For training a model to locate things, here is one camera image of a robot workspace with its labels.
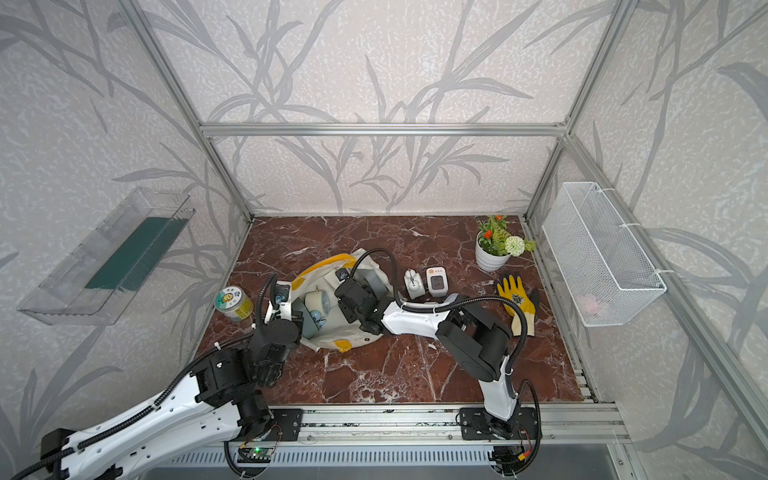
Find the white canvas tote bag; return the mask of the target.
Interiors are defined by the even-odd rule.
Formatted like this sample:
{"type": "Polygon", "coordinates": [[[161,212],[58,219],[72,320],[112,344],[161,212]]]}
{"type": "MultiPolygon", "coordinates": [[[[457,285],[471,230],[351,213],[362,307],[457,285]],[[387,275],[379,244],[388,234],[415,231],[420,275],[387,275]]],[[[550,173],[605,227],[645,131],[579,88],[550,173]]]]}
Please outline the white canvas tote bag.
{"type": "Polygon", "coordinates": [[[358,323],[349,324],[346,321],[338,306],[338,300],[334,295],[335,290],[342,283],[335,276],[335,271],[340,268],[349,269],[349,278],[358,281],[366,281],[363,278],[364,269],[378,270],[381,276],[386,276],[387,283],[391,287],[389,304],[393,302],[393,287],[387,274],[378,263],[369,257],[365,257],[362,249],[352,254],[335,255],[310,266],[300,273],[298,277],[287,282],[291,283],[292,290],[291,320],[299,323],[302,328],[300,345],[304,345],[313,351],[331,350],[346,352],[372,344],[386,334],[385,329],[380,335],[372,335],[362,331],[358,323]],[[331,303],[327,321],[321,329],[316,328],[304,304],[306,294],[315,290],[325,291],[331,303]]]}

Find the white digital paw clock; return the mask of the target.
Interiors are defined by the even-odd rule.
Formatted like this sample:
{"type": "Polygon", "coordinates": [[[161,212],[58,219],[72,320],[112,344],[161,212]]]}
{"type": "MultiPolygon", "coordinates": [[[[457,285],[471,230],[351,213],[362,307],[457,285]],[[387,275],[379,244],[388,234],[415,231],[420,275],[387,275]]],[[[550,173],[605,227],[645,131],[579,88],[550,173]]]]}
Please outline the white digital paw clock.
{"type": "Polygon", "coordinates": [[[447,271],[444,267],[433,266],[426,270],[427,290],[432,297],[442,298],[449,293],[447,271]]]}

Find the grey blue square clock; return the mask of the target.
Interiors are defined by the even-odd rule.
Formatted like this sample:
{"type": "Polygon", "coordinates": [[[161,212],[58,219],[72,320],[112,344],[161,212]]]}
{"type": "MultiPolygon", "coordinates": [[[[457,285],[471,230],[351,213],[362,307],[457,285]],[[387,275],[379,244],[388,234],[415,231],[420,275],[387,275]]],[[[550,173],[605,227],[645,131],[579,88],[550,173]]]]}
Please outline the grey blue square clock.
{"type": "Polygon", "coordinates": [[[386,276],[381,276],[376,269],[364,269],[363,278],[373,290],[377,298],[389,295],[391,287],[387,283],[386,276]]]}

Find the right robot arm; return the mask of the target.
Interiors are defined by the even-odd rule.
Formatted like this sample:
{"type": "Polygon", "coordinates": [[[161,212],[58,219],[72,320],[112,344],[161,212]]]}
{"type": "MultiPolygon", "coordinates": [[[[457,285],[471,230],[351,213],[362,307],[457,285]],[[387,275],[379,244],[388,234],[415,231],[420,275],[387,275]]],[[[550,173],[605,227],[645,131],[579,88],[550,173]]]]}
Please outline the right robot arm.
{"type": "Polygon", "coordinates": [[[377,293],[370,282],[357,274],[362,262],[373,253],[390,259],[385,248],[365,251],[349,268],[336,272],[340,285],[334,295],[345,319],[360,324],[369,334],[414,335],[438,340],[456,364],[479,382],[484,399],[484,416],[498,434],[508,435],[519,415],[518,393],[509,377],[522,353],[534,319],[535,292],[522,290],[518,277],[502,281],[497,295],[474,298],[459,295],[438,304],[405,301],[398,291],[377,293]]]}

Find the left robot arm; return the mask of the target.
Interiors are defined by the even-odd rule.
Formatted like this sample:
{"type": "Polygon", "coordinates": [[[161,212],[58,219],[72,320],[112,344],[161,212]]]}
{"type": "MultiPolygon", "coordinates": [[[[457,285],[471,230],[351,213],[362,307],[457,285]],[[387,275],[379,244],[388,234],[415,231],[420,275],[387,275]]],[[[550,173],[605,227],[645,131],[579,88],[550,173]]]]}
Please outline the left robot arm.
{"type": "Polygon", "coordinates": [[[156,396],[89,429],[43,437],[40,459],[16,473],[50,479],[132,479],[199,447],[248,443],[275,433],[278,416],[263,388],[274,386],[302,338],[294,290],[271,275],[257,298],[249,333],[213,347],[183,367],[156,396]]]}

